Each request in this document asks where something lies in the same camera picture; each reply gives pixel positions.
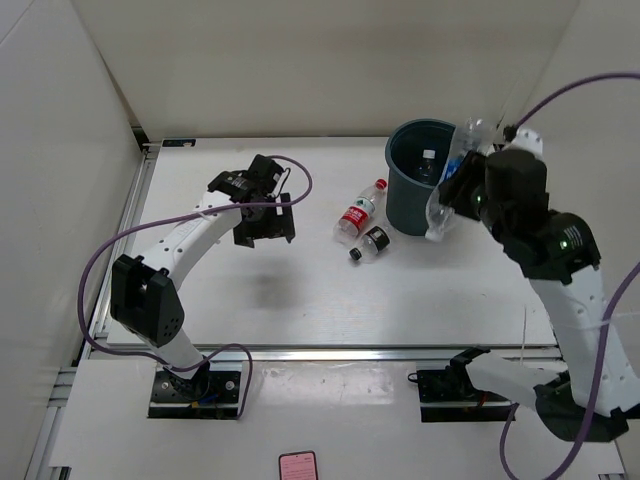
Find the clear unlabelled plastic bottle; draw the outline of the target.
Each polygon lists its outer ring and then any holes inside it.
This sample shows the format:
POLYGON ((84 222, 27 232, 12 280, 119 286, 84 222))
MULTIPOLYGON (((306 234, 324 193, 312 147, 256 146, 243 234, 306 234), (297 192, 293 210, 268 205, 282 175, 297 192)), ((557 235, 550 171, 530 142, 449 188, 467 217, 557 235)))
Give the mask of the clear unlabelled plastic bottle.
POLYGON ((426 185, 436 185, 440 178, 440 168, 435 150, 424 149, 422 158, 416 164, 414 178, 426 185))

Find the blue label plastic bottle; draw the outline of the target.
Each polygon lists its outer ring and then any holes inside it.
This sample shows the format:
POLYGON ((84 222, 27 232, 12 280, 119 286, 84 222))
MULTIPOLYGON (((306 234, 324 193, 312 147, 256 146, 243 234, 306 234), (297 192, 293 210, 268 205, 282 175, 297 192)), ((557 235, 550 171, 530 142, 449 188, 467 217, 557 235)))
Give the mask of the blue label plastic bottle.
POLYGON ((469 118, 455 128, 439 180, 426 203, 426 240, 442 241, 455 225, 456 195, 461 192, 461 182, 470 177, 459 170, 466 168, 465 159, 469 155, 494 153, 494 137, 495 125, 481 118, 469 118))

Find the red label plastic bottle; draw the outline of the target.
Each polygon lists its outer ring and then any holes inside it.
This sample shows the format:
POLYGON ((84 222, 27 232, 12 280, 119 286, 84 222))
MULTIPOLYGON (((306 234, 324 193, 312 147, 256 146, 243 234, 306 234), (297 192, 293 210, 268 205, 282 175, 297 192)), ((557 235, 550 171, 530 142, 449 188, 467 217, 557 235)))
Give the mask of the red label plastic bottle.
POLYGON ((343 245, 355 241, 375 216, 386 191, 387 181, 382 178, 362 190, 334 226, 334 239, 343 245))

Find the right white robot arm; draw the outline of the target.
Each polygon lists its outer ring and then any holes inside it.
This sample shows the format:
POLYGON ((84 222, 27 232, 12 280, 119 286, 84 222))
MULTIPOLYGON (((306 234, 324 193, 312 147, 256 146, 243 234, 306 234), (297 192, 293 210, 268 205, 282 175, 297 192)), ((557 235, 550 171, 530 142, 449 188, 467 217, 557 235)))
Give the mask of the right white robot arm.
POLYGON ((534 154, 470 152, 439 188, 441 202, 481 222, 540 298, 563 372, 528 368, 486 348, 451 360, 449 387, 460 399, 490 392, 534 410, 564 441, 607 443, 639 412, 639 379, 605 318, 600 253, 587 223, 553 210, 547 168, 534 154))

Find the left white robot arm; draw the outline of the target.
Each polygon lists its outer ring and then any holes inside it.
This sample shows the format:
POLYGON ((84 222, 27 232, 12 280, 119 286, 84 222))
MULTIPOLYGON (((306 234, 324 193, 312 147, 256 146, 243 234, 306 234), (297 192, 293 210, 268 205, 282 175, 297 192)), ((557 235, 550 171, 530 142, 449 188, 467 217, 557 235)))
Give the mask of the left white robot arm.
POLYGON ((210 377, 203 355, 184 331, 178 292, 190 271, 227 233, 236 245, 253 248, 262 239, 295 237, 291 196, 279 193, 288 170, 274 157, 257 155, 245 170, 224 171, 194 207, 143 253, 121 255, 112 266, 111 317, 141 339, 175 375, 188 400, 206 395, 210 377))

